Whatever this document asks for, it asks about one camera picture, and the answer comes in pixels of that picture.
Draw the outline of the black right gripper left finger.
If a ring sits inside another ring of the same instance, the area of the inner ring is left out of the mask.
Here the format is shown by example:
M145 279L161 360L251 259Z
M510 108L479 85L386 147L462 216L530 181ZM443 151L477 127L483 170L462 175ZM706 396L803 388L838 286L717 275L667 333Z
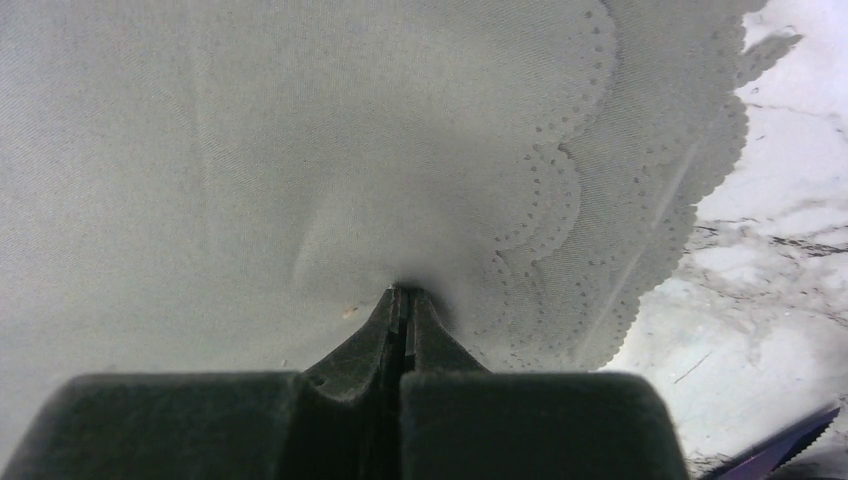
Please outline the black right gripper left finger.
M6 479L395 479L402 292L303 372L91 374L43 405Z

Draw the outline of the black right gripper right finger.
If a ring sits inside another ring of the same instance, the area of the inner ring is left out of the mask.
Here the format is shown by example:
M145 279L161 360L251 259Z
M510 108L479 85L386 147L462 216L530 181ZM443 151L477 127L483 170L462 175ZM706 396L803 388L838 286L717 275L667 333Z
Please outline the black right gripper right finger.
M405 479L684 479L665 403L623 373L492 373L407 294L414 367L400 381Z

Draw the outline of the purple iridescent knife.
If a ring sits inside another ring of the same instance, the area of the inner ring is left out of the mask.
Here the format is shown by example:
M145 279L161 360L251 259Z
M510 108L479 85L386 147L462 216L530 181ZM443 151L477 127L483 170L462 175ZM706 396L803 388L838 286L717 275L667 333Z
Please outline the purple iridescent knife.
M701 479L765 479L813 445L840 411L837 404L821 408L714 468Z

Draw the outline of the grey scalloped cloth placemat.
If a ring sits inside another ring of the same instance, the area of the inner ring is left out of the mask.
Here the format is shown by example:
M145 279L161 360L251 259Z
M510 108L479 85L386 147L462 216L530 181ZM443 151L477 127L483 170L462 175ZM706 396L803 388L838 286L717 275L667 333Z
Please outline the grey scalloped cloth placemat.
M593 370L798 36L759 1L5 1L1 454L93 371L303 368L416 284Z

